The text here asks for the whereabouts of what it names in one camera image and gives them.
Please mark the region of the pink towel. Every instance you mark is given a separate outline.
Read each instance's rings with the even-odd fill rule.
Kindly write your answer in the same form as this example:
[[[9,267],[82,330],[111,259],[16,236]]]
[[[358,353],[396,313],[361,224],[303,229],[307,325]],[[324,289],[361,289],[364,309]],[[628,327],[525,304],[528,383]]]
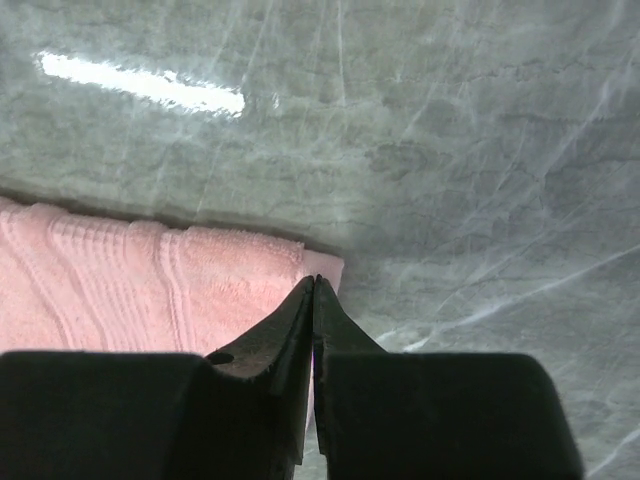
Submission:
[[[9,351],[207,356],[296,285],[338,288],[335,256],[233,230],[171,229],[1,202],[1,357]]]

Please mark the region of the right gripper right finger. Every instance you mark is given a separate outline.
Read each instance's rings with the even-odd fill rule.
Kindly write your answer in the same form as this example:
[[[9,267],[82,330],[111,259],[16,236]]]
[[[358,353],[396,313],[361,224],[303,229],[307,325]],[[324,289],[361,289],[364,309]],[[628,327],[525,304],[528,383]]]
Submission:
[[[391,353],[313,293],[315,418],[331,479],[580,479],[547,371],[520,353]]]

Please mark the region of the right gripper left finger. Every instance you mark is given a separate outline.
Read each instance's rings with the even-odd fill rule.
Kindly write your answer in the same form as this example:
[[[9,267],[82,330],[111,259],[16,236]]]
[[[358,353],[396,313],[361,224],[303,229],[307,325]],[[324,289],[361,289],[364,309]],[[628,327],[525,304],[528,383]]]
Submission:
[[[301,463],[313,281],[207,355],[9,351],[5,479],[289,479]]]

